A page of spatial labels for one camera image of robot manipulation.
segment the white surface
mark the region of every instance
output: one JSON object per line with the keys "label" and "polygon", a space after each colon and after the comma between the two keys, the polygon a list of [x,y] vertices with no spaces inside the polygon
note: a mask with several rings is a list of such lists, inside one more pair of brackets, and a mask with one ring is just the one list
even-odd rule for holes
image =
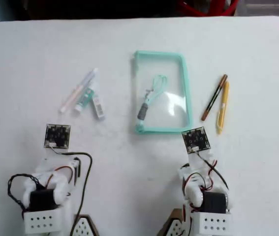
{"label": "white surface", "polygon": [[[234,194],[235,235],[279,235],[279,18],[265,17],[0,23],[0,236],[22,234],[20,208],[7,196],[10,176],[55,155],[43,148],[47,123],[72,125],[70,149],[94,157],[82,213],[100,235],[156,235],[181,206],[177,168],[187,162],[181,136],[133,133],[136,50],[185,56],[194,127],[206,127]],[[95,66],[106,120],[95,119],[92,106],[78,117],[59,115]],[[206,122],[200,117],[224,73],[230,94],[218,136],[219,102]],[[20,186],[12,186],[18,197]]]}

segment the pen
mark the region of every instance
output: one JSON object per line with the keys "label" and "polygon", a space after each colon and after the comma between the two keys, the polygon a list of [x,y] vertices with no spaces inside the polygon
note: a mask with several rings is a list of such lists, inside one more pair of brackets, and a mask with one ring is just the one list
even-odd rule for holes
{"label": "pen", "polygon": [[64,113],[68,109],[68,107],[76,100],[77,96],[79,96],[81,92],[88,86],[89,81],[94,78],[97,71],[98,68],[95,68],[86,75],[83,81],[77,86],[76,89],[74,89],[67,100],[62,104],[60,113]]}
{"label": "pen", "polygon": [[208,106],[206,107],[206,110],[204,111],[204,113],[202,115],[202,121],[204,121],[206,119],[210,109],[212,108],[214,102],[216,101],[216,99],[217,99],[217,97],[218,97],[218,95],[219,95],[219,93],[220,93],[224,83],[226,82],[227,78],[228,78],[227,75],[223,75],[223,77],[221,78],[221,80],[219,82],[219,85],[218,85],[218,87],[217,87],[217,89],[216,89],[212,99],[210,100]]}
{"label": "pen", "polygon": [[222,104],[218,114],[218,121],[217,121],[218,134],[221,134],[223,128],[224,116],[226,114],[226,107],[228,102],[228,94],[229,94],[229,82],[226,81],[223,87]]}

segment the clear plastic pouch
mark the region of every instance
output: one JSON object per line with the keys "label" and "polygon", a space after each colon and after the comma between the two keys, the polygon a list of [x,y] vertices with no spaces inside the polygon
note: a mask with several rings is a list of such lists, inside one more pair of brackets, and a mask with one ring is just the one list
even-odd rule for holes
{"label": "clear plastic pouch", "polygon": [[135,53],[138,133],[181,133],[192,128],[189,79],[181,54]]}

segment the cable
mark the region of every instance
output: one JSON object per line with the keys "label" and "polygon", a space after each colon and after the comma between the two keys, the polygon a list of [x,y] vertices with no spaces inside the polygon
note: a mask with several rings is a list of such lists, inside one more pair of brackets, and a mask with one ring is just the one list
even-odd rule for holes
{"label": "cable", "polygon": [[[61,170],[61,169],[63,169],[63,168],[69,168],[70,171],[71,171],[71,176],[70,176],[70,179],[69,179],[69,181],[68,181],[68,183],[70,183],[70,181],[71,181],[71,179],[72,179],[72,177],[73,177],[73,175],[74,175],[74,172],[72,171],[72,168],[71,168],[70,166],[60,166],[60,167],[56,168],[54,171],[58,171],[58,170]],[[52,178],[53,176],[54,176],[54,175],[51,174],[50,177],[48,178],[47,183],[46,183],[46,185],[45,185],[46,188],[47,188],[47,186],[49,185],[49,183],[50,183],[50,181],[51,181],[51,178]]]}
{"label": "cable", "polygon": [[76,224],[78,222],[78,219],[79,219],[79,214],[80,214],[82,205],[84,203],[86,185],[87,185],[88,177],[89,177],[89,174],[90,174],[90,170],[91,170],[93,159],[92,159],[92,156],[89,153],[86,153],[86,152],[58,152],[58,151],[54,150],[53,147],[51,147],[51,149],[56,154],[59,154],[59,155],[66,155],[66,156],[70,156],[70,155],[85,155],[85,156],[88,156],[89,159],[90,159],[90,165],[89,165],[89,168],[88,168],[88,171],[87,171],[87,174],[86,174],[86,179],[85,179],[85,182],[84,182],[84,186],[83,186],[83,189],[82,189],[82,196],[81,196],[80,206],[79,206],[79,209],[78,209],[78,211],[76,213],[76,217],[74,219],[74,223],[73,223],[73,225],[71,227],[70,234],[69,234],[69,236],[72,236],[73,233],[74,233],[75,226],[76,226]]}
{"label": "cable", "polygon": [[33,175],[29,175],[29,174],[15,174],[15,175],[13,175],[12,177],[10,177],[10,179],[8,180],[8,189],[7,189],[7,193],[8,193],[8,196],[11,197],[11,199],[21,207],[21,209],[22,209],[22,218],[23,218],[23,213],[24,213],[27,209],[26,209],[25,205],[23,205],[22,201],[16,199],[16,198],[11,194],[11,191],[10,191],[10,189],[11,189],[11,184],[12,184],[13,179],[14,179],[15,177],[19,177],[19,176],[23,176],[23,177],[28,177],[28,178],[30,178],[30,179],[35,183],[35,186],[36,186],[36,189],[37,189],[37,190],[45,189],[45,187],[44,187],[42,184],[40,184],[39,180],[38,180],[36,177],[34,177]]}
{"label": "cable", "polygon": [[61,169],[64,169],[64,168],[69,168],[70,171],[71,171],[71,177],[70,177],[70,179],[68,181],[68,183],[70,183],[70,181],[71,181],[71,179],[72,179],[72,177],[74,175],[74,172],[72,171],[72,168],[70,166],[60,166],[60,167],[56,168],[54,171],[58,171],[58,170],[61,170]]}
{"label": "cable", "polygon": [[178,236],[182,236],[184,234],[185,230],[183,230]]}
{"label": "cable", "polygon": [[189,231],[187,236],[189,236],[191,228],[192,228],[192,217],[190,217]]}
{"label": "cable", "polygon": [[213,169],[213,171],[216,172],[216,174],[220,177],[220,179],[222,180],[222,182],[224,183],[224,185],[227,187],[227,189],[229,189],[227,182],[224,180],[224,178],[222,177],[222,175],[215,169],[214,166],[212,166],[208,161],[206,161],[203,157],[201,157],[199,155],[199,152],[196,152],[196,154],[199,156],[200,159],[202,159],[210,168]]}
{"label": "cable", "polygon": [[186,184],[189,182],[189,180],[191,179],[191,177],[192,177],[193,175],[199,175],[199,176],[202,178],[202,180],[203,180],[203,182],[204,182],[204,186],[201,186],[201,187],[203,187],[203,188],[206,189],[206,182],[205,182],[204,177],[203,177],[200,173],[194,172],[194,173],[190,174],[190,175],[187,177],[186,181],[185,181],[184,184],[183,184],[183,194],[184,194],[184,196],[185,196],[185,187],[186,187]]}
{"label": "cable", "polygon": [[47,180],[47,183],[46,183],[46,185],[45,185],[45,187],[47,188],[47,186],[49,185],[49,183],[50,183],[50,180],[51,180],[51,178],[53,177],[54,175],[53,174],[51,174],[50,175],[50,177],[49,177],[49,179]]}
{"label": "cable", "polygon": [[[213,162],[213,167],[215,167],[215,166],[217,165],[217,162],[218,162],[217,160],[215,160],[215,161]],[[209,177],[209,180],[210,180],[210,182],[211,182],[211,185],[210,185],[208,188],[205,188],[206,191],[212,190],[212,188],[213,188],[213,186],[214,186],[214,181],[213,181],[212,177],[210,176],[212,170],[213,170],[213,168],[210,168],[209,171],[208,171],[208,177]]]}

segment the white plastic block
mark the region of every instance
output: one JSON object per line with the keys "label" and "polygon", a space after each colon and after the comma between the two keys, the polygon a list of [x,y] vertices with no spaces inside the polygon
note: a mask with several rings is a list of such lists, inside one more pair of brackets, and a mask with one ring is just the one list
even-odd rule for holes
{"label": "white plastic block", "polygon": [[170,225],[166,236],[177,236],[182,233],[182,224],[179,220],[173,220],[172,224]]}
{"label": "white plastic block", "polygon": [[232,235],[231,214],[218,214],[207,212],[195,212],[192,215],[192,229],[194,235]]}
{"label": "white plastic block", "polygon": [[56,232],[62,230],[62,209],[26,212],[26,234]]}
{"label": "white plastic block", "polygon": [[80,218],[77,222],[73,236],[94,236],[86,218]]}

